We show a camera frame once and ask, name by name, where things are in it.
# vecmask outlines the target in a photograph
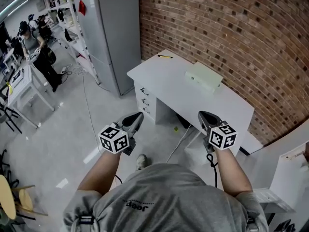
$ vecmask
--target gray refrigerator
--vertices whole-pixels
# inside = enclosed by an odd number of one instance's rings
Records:
[[[85,14],[79,12],[80,1]],[[141,63],[139,0],[74,0],[100,85],[119,97],[133,87],[127,72]]]

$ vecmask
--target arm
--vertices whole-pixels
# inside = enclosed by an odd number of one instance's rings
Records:
[[[29,56],[29,54],[28,54],[28,52],[27,52],[27,50],[26,50],[26,48],[25,48],[25,47],[23,47],[23,52],[24,52],[24,56],[25,56],[25,58]]]
[[[249,179],[230,149],[215,151],[224,191],[233,197],[242,192],[253,191]]]
[[[96,164],[87,173],[77,190],[97,191],[101,195],[107,193],[115,178],[121,153],[113,154],[104,151]]]
[[[45,40],[44,40],[41,36],[38,36],[38,37],[37,37],[37,40],[38,40],[39,43],[40,43],[39,49],[41,50],[42,47],[45,45]]]

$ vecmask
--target white table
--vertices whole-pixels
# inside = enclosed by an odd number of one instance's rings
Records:
[[[37,94],[42,101],[52,110],[54,111],[54,107],[52,107],[52,105],[44,98],[44,96],[39,92],[39,90],[37,89],[37,87],[35,87],[33,81],[34,79],[39,83],[40,86],[44,87],[43,83],[39,80],[39,78],[37,77],[37,75],[35,74],[34,71],[32,71],[31,66],[30,65],[26,65],[24,68],[24,78],[17,84],[17,86],[15,88],[13,88],[13,92],[12,94],[9,94],[9,98],[8,98],[8,106],[11,107],[12,109],[16,110],[20,116],[22,116],[22,118],[27,121],[28,123],[30,123],[32,126],[34,126],[35,128],[37,128],[38,126],[36,124],[34,124],[30,119],[28,119],[24,114],[22,114],[20,112],[20,109],[22,109],[22,107],[24,106],[24,104],[26,104],[27,102],[29,102],[31,100],[31,98],[33,97],[33,93]],[[29,89],[31,88],[33,90],[33,92],[28,95],[25,96],[21,99],[22,95]]]
[[[223,84],[212,95],[205,94],[201,88],[185,80],[185,72],[192,63],[168,50],[158,55],[173,58],[159,58],[155,55],[127,73],[134,80],[139,110],[156,123],[168,113],[168,106],[201,133],[203,130],[197,117],[198,112],[213,113],[226,120],[239,133],[235,145],[231,147],[236,155],[248,130],[254,108]]]
[[[14,52],[14,48],[12,48],[11,50],[9,50],[8,54],[6,55],[3,63],[5,64],[6,68],[9,69],[9,66],[8,64],[6,63],[11,57],[13,57],[13,61],[16,63],[16,65],[18,65],[18,61],[17,61],[17,58],[15,57],[15,54],[13,53]]]

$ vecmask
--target gray floor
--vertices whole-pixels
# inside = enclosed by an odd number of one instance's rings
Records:
[[[53,50],[57,56],[54,65],[57,72],[65,65],[74,64],[73,59],[57,43]],[[84,86],[95,134],[119,117],[137,111],[134,91],[115,98],[99,88],[89,74],[84,75]],[[40,99],[34,98],[33,106],[25,107],[23,111],[36,123],[41,122],[41,127],[35,129],[18,119],[17,123],[23,132],[19,134],[1,124],[0,149],[7,148],[5,161],[10,163],[20,185],[36,185],[30,193],[35,207],[49,215],[36,216],[35,222],[26,220],[27,225],[34,231],[55,232],[64,231],[62,211],[84,175],[99,158],[100,152],[90,122],[83,78],[70,75],[55,94],[48,87],[45,95],[56,110],[52,112]],[[190,129],[188,134],[192,132],[191,135],[175,152],[171,163],[187,165],[189,157],[183,149],[193,137],[194,130]],[[158,125],[145,118],[135,136],[137,146],[130,157],[121,156],[117,174],[125,180],[134,172],[136,157],[140,153],[146,154],[152,163],[165,162],[184,132],[185,129],[175,116]],[[190,168],[208,184],[214,184],[209,164],[191,164]],[[113,187],[119,184],[119,181],[115,181]]]

